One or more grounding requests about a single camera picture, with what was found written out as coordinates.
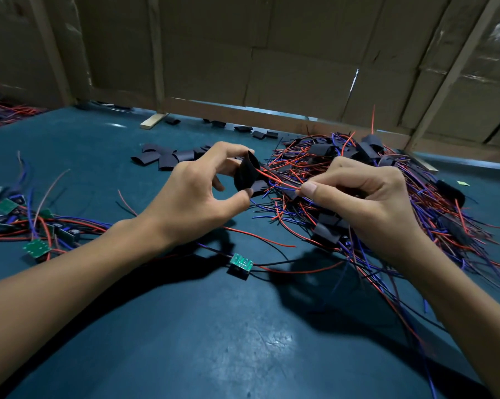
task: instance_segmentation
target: person's right hand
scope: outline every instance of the person's right hand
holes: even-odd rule
[[[367,197],[353,197],[340,188],[360,189]],[[418,243],[429,240],[416,221],[398,168],[336,157],[327,172],[305,182],[300,193],[342,216],[382,259],[401,262]]]

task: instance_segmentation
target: person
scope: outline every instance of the person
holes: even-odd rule
[[[226,200],[217,174],[233,175],[249,149],[216,143],[178,164],[136,218],[97,239],[0,281],[0,384],[100,293],[140,264],[193,241],[250,205],[251,190]],[[339,190],[359,188],[359,199]],[[390,262],[430,303],[478,375],[500,397],[500,305],[457,268],[420,229],[405,180],[393,167],[337,157],[300,194],[337,212],[360,239]]]

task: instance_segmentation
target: tabletop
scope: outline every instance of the tabletop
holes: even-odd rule
[[[0,185],[15,181],[20,150],[36,201],[70,168],[48,207],[113,223],[130,217],[119,205],[118,189],[140,211],[170,174],[130,160],[144,143],[192,149],[224,140],[253,148],[260,160],[278,143],[188,117],[177,126],[162,122],[141,130],[149,114],[71,107],[1,127]],[[470,185],[458,187],[469,197],[472,215],[500,226],[499,170],[430,162],[440,179]],[[215,196],[226,198],[235,187],[221,178],[226,191]],[[296,248],[224,230],[202,243],[255,263],[305,259],[283,269],[336,261],[254,215],[248,210],[231,226]],[[500,242],[500,230],[494,233]],[[0,279],[34,265],[22,246],[0,242]],[[500,262],[500,245],[488,252]],[[244,281],[227,273],[221,256],[204,249],[191,253],[138,268],[109,288],[0,387],[0,398],[431,398],[426,367],[438,397],[489,397],[449,335],[411,315],[427,342],[424,361],[391,308],[353,268],[256,273]],[[342,271],[340,288],[331,295]],[[423,313],[419,293],[399,281],[402,301]],[[476,281],[500,302],[500,290]],[[436,322],[429,310],[425,316]]]

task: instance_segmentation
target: wooden block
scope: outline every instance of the wooden block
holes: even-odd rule
[[[156,113],[140,124],[140,128],[150,130],[157,125],[168,113]]]

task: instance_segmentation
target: finger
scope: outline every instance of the finger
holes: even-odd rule
[[[225,191],[225,187],[222,182],[218,179],[217,175],[213,177],[213,187],[218,191]]]
[[[228,221],[237,214],[242,213],[250,207],[250,198],[253,194],[251,189],[241,190],[226,200],[219,200],[219,211],[222,220]]]
[[[359,168],[359,167],[367,167],[368,165],[363,164],[362,162],[352,160],[351,158],[346,158],[346,157],[335,157],[333,161],[331,161],[331,164],[329,165],[329,168],[327,169],[327,172],[337,169],[340,167],[343,168]]]
[[[224,164],[226,158],[242,157],[248,151],[253,150],[240,144],[231,144],[229,142],[216,142],[204,155],[198,160],[204,168],[211,168],[215,172]]]
[[[323,208],[334,211],[347,221],[352,222],[356,215],[373,202],[359,199],[341,192],[336,187],[313,181],[301,185],[300,192]]]
[[[333,187],[361,189],[371,194],[384,184],[384,174],[369,165],[365,167],[339,167],[317,175],[310,181]]]
[[[240,165],[240,160],[236,160],[235,158],[226,158],[226,160],[220,165],[220,167],[217,168],[217,173],[233,177],[237,169],[239,169]]]

